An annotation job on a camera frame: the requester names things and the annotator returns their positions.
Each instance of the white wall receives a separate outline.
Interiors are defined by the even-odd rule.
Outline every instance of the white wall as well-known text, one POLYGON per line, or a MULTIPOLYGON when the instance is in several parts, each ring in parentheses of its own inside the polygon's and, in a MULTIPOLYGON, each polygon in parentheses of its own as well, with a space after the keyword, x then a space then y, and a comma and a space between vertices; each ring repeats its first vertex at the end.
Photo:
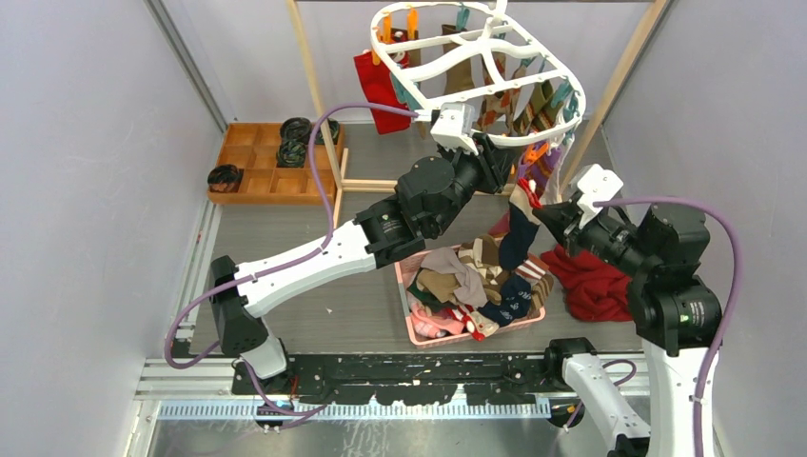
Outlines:
MULTIPOLYGON (((227 119, 283 122, 296 115, 314 117, 285 0, 165 1, 227 119)), ((353 56, 369 48, 373 15, 389 3, 300 4, 326 107, 364 100, 353 56)), ((575 72, 585 88, 588 107, 594 109, 646 6, 512 4, 507 11, 575 72)), ((440 24, 453 24, 456 14, 455 7, 422 10, 421 37, 440 34, 440 24)), ((405 14, 393 21, 394 27, 405 28, 405 14)), ((482 17, 472 13, 468 27, 481 25, 482 17)), ((423 60, 441 54, 436 48, 424 53, 423 60)), ((511 65, 508 73, 514 69, 511 65)), ((474 63, 474 71, 480 85, 481 62, 474 63)), ((436 96, 442 94, 443 86, 444 79, 435 78, 423 83, 423 92, 436 96)), ((522 101, 526 103, 527 98, 523 96, 522 101)), ((362 110, 337 117, 370 120, 369 112, 362 110)))
MULTIPOLYGON (((746 279, 715 386, 728 455, 804 454, 805 15, 679 0, 606 123, 627 193, 695 197, 738 226, 746 279)), ((702 274, 725 300, 731 253, 711 229, 702 274)))
POLYGON ((0 455, 119 455, 220 133, 144 2, 0 2, 0 455))

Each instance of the pile of socks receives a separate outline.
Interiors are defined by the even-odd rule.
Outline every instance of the pile of socks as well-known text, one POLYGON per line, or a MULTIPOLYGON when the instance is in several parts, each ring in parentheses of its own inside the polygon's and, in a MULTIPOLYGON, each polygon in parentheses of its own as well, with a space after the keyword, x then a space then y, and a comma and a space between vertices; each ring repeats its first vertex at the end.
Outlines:
POLYGON ((481 341, 540 313, 553 286, 546 264, 533 256, 504 268, 501 243, 483 235, 457 250, 438 248, 423 257, 407 289, 418 334, 441 338, 467 331, 481 341))

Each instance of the wooden compartment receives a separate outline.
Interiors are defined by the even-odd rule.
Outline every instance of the wooden compartment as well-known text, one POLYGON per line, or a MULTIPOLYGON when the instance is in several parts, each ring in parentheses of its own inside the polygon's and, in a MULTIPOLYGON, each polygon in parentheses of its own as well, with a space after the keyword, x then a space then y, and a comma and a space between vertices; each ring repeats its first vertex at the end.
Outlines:
MULTIPOLYGON (((237 192, 208 192, 207 198, 219 205, 320 205, 320 195, 308 158, 301 169, 277 166, 281 144, 280 124, 231 124, 219 152, 216 166, 232 164, 244 170, 237 192)), ((344 152, 344 129, 334 145, 338 160, 344 152)), ((325 193, 331 204, 336 198, 336 183, 327 160, 325 146, 314 149, 315 162, 325 193)))

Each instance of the red garment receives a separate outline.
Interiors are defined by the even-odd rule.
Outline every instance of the red garment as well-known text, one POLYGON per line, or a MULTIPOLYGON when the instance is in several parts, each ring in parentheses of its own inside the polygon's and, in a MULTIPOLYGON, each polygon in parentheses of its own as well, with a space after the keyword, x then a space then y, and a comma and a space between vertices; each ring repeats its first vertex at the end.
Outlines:
POLYGON ((604 263, 591 252, 575 258, 555 246, 541 254, 549 271, 558 276, 566 290, 569 312, 582 321, 632 321, 628 311, 627 287, 630 278, 604 263))
MULTIPOLYGON (((362 55, 353 57, 356 64, 356 71, 359 73, 359 83, 362 85, 364 96, 370 103, 379 103, 393 108, 406 109, 406 105, 398 101, 395 90, 392 88, 392 81, 389 79, 389 69, 384 64, 373 65, 372 52, 365 52, 362 55)), ((408 57, 404 58, 401 66, 406 68, 409 65, 408 57)), ((380 135, 392 133, 393 131, 406 130, 412 119, 400 114, 371 109, 373 121, 376 124, 376 131, 380 135)))

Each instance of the teal clothespin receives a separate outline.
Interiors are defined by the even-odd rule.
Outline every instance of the teal clothespin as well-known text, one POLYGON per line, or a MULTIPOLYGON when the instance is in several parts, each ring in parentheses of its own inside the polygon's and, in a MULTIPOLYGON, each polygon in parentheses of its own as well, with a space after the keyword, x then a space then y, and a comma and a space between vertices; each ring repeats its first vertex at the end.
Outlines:
POLYGON ((572 130, 567 130, 566 133, 563 134, 563 143, 564 146, 569 146, 572 142, 575 141, 575 133, 572 130))
POLYGON ((457 23, 455 24, 456 30, 465 30, 468 25, 468 16, 471 15, 471 10, 460 2, 460 11, 457 12, 457 23))
POLYGON ((569 99, 569 105, 563 108, 563 119, 566 122, 571 121, 573 117, 578 114, 578 95, 577 92, 572 93, 572 97, 569 99))
POLYGON ((558 90, 555 90, 555 94, 552 96, 552 101, 549 102, 549 106, 557 108, 558 103, 562 103, 570 93, 572 93, 572 83, 570 83, 568 79, 565 79, 558 90))
POLYGON ((529 59, 522 59, 522 67, 529 67, 532 63, 535 62, 535 57, 530 57, 529 59))
MULTIPOLYGON (((392 82, 392 89, 395 90, 395 98, 398 99, 398 103, 406 105, 410 110, 421 108, 421 104, 404 88, 404 85, 401 84, 401 81, 398 81, 398 78, 396 78, 394 74, 389 73, 389 79, 392 82)), ((415 86, 419 89, 420 83, 415 83, 415 86)))

